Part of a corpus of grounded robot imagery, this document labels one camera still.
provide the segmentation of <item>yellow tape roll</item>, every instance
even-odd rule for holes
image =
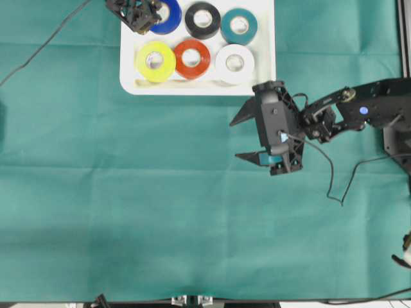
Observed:
[[[150,59],[154,55],[162,57],[162,62],[157,62],[157,66],[150,65]],[[151,42],[138,52],[134,65],[148,81],[162,83],[174,73],[176,60],[174,52],[165,43]]]

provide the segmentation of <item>robotic arm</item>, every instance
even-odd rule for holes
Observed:
[[[106,0],[106,7],[133,32],[146,34],[161,21],[159,0]]]
[[[299,110],[283,82],[269,81],[253,88],[231,126],[255,118],[265,151],[237,157],[269,167],[271,175],[302,169],[306,137],[331,142],[347,131],[361,131],[366,124],[384,129],[385,151],[411,175],[411,79],[382,80],[359,87],[346,87]],[[335,105],[343,120],[336,122]]]

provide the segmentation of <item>green cloth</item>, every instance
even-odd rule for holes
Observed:
[[[81,0],[2,1],[0,72],[43,43]],[[401,76],[396,1],[277,0],[277,68],[318,99]],[[246,98],[139,97],[119,84],[119,21],[94,0],[0,88],[0,301],[365,298],[410,285],[407,176],[363,166],[346,206],[325,198],[329,165],[270,177],[234,157],[255,124]],[[322,147],[340,196],[381,132]]]

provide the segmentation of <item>teal tape roll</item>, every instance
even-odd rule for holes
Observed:
[[[262,166],[273,166],[281,162],[283,162],[283,158],[281,156],[270,156],[268,153],[259,154],[259,163]]]
[[[257,30],[256,17],[243,8],[228,11],[221,23],[222,35],[229,44],[247,45],[256,36]]]

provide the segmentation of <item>black cable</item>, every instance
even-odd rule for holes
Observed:
[[[19,67],[15,68],[14,70],[12,70],[3,80],[0,81],[0,87],[3,86],[15,73],[17,73],[18,71],[24,69],[27,65],[30,64],[30,62],[43,50],[43,48],[45,48],[50,42],[51,40],[53,40],[55,38],[55,36],[58,34],[58,32],[61,31],[61,29],[81,10],[83,10],[83,8],[85,8],[86,5],[88,5],[91,2],[91,0],[86,0],[84,1],[77,9],[75,9],[74,11],[72,11],[60,24],[60,26],[53,32],[53,34],[47,39],[47,41],[45,41],[43,43],[43,45],[41,45],[38,50],[36,50],[34,52],[34,54],[32,54],[29,59],[27,59],[27,61],[20,65]]]
[[[384,295],[384,296],[380,296],[380,297],[377,297],[377,298],[371,298],[369,300],[357,300],[355,302],[340,302],[340,303],[325,302],[324,304],[333,305],[333,306],[365,304],[365,303],[375,302],[375,301],[378,301],[378,300],[386,300],[388,298],[392,298],[393,296],[397,296],[397,295],[407,293],[407,292],[411,292],[411,287],[409,287],[408,289],[396,291],[396,292],[393,292],[393,293],[390,293],[390,294],[387,294],[387,295]]]
[[[341,204],[342,207],[344,206],[345,199],[347,198],[348,192],[349,192],[349,190],[350,190],[350,188],[351,188],[351,186],[354,182],[354,178],[356,176],[357,170],[361,165],[370,164],[371,162],[377,162],[377,161],[391,159],[391,158],[411,157],[411,153],[402,153],[402,154],[389,155],[389,156],[374,158],[374,159],[369,159],[369,160],[363,160],[362,162],[357,163],[357,165],[355,165],[355,167],[353,169],[353,172],[351,174],[351,178],[349,180],[347,188],[344,191],[344,195],[343,195],[342,199],[338,199],[336,197],[330,196],[330,194],[333,190],[333,186],[334,186],[334,163],[333,163],[332,159],[322,149],[320,149],[318,146],[316,146],[314,143],[312,143],[310,141],[307,141],[307,140],[303,140],[303,139],[298,138],[298,137],[293,136],[293,135],[288,135],[288,137],[291,138],[291,139],[297,140],[299,142],[303,142],[305,144],[308,144],[309,146],[315,148],[317,151],[319,151],[328,160],[328,162],[331,166],[331,180],[329,181],[329,189],[328,189],[328,192],[327,192],[327,198],[331,199],[333,201],[337,201],[339,204]]]
[[[362,162],[357,163],[357,165],[355,165],[355,167],[354,167],[354,169],[353,169],[353,174],[351,175],[351,178],[350,178],[350,180],[349,180],[348,186],[347,186],[347,188],[345,189],[344,196],[342,197],[342,203],[344,203],[345,198],[346,198],[347,195],[348,195],[348,192],[349,192],[349,190],[350,190],[350,188],[351,188],[351,184],[352,184],[353,181],[354,181],[354,177],[355,177],[355,174],[356,174],[356,172],[357,172],[358,167],[360,167],[361,165],[364,165],[364,164],[370,164],[371,162],[378,162],[378,161],[386,160],[386,159],[390,159],[390,158],[401,158],[401,157],[411,157],[411,153],[403,153],[403,154],[389,155],[389,156],[380,157],[380,158],[363,160]]]
[[[305,98],[305,99],[306,99],[306,102],[305,102],[305,104],[304,104],[304,107],[305,107],[305,108],[308,107],[308,101],[309,101],[309,99],[308,99],[308,95],[307,95],[307,94],[305,94],[305,93],[297,93],[297,94],[294,95],[292,98]]]
[[[411,308],[410,306],[408,306],[405,302],[403,302],[402,300],[399,301],[401,304],[403,304],[405,307],[407,308]]]
[[[293,140],[297,140],[299,142],[308,144],[309,146],[315,148],[318,152],[320,152],[325,158],[326,160],[328,160],[329,165],[331,166],[331,180],[329,181],[329,189],[327,192],[327,198],[333,201],[337,201],[342,207],[344,206],[344,201],[340,200],[336,197],[332,197],[331,195],[331,191],[333,190],[333,186],[334,186],[334,163],[332,161],[332,159],[326,154],[326,152],[324,152],[322,149],[320,149],[318,146],[316,146],[314,143],[311,143],[310,141],[298,138],[296,136],[293,135],[289,135],[287,134],[289,138],[293,139]]]

